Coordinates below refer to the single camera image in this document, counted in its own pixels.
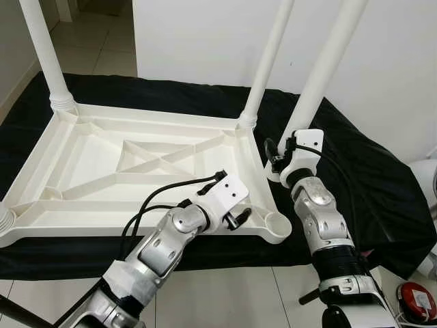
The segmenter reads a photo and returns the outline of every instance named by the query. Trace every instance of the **wall baseboard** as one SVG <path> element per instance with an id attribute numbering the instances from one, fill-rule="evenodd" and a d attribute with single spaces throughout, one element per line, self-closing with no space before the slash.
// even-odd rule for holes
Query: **wall baseboard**
<path id="1" fill-rule="evenodd" d="M 29 82 L 40 70 L 40 63 L 38 59 L 35 59 L 26 72 L 18 80 L 17 84 L 12 88 L 11 92 L 6 96 L 6 99 L 0 104 L 0 124 L 3 123 L 18 97 L 22 94 Z"/>

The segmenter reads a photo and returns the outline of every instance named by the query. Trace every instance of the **white pole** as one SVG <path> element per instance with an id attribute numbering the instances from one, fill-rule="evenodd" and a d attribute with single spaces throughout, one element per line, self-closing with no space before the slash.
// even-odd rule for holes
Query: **white pole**
<path id="1" fill-rule="evenodd" d="M 53 111 L 74 109 L 73 96 L 67 89 L 61 66 L 56 57 L 46 21 L 38 0 L 20 0 L 30 36 L 50 90 L 50 102 Z"/>
<path id="2" fill-rule="evenodd" d="M 283 0 L 279 6 L 274 25 L 268 36 L 266 48 L 262 54 L 251 92 L 247 98 L 246 106 L 238 118 L 240 128 L 254 128 L 257 124 L 257 112 L 261 104 L 267 81 L 272 71 L 274 59 L 278 53 L 281 40 L 287 27 L 288 18 L 292 11 L 294 0 Z"/>
<path id="3" fill-rule="evenodd" d="M 295 130 L 308 128 L 324 97 L 368 0 L 343 0 L 334 27 L 304 86 L 278 145 L 279 154 Z"/>

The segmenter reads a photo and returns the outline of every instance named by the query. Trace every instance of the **white mount plate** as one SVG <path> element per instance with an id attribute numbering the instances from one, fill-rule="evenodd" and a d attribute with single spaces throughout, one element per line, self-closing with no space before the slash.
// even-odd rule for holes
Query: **white mount plate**
<path id="1" fill-rule="evenodd" d="M 54 113 L 5 196 L 14 217 L 0 225 L 0 247 L 30 236 L 120 235 L 155 189 L 222 169 L 250 193 L 233 214 L 248 206 L 253 214 L 219 234 L 257 234 L 269 243 L 290 235 L 253 134 L 236 130 L 235 120 L 82 104 L 76 110 Z M 176 205 L 200 188 L 165 191 L 150 205 Z M 163 211 L 144 215 L 139 234 L 152 232 Z"/>

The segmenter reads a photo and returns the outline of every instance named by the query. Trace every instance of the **white tape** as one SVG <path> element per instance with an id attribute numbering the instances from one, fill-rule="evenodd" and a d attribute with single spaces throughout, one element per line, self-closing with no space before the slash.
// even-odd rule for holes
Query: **white tape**
<path id="1" fill-rule="evenodd" d="M 428 310 L 431 309 L 431 303 L 429 302 L 429 298 L 426 292 L 421 292 L 419 290 L 413 289 L 412 296 L 414 297 L 417 306 Z"/>

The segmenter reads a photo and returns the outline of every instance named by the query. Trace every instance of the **white wall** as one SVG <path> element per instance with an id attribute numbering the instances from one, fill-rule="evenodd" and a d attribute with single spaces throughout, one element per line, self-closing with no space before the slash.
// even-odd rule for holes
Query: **white wall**
<path id="1" fill-rule="evenodd" d="M 14 101 L 12 93 L 19 85 L 20 89 L 26 86 L 21 81 L 35 62 L 36 54 L 18 0 L 0 0 L 0 122 Z"/>
<path id="2" fill-rule="evenodd" d="M 134 0 L 139 77 L 250 86 L 280 0 Z M 268 87 L 300 93 L 340 0 L 296 0 Z M 327 91 L 405 162 L 437 140 L 437 2 L 370 0 Z"/>

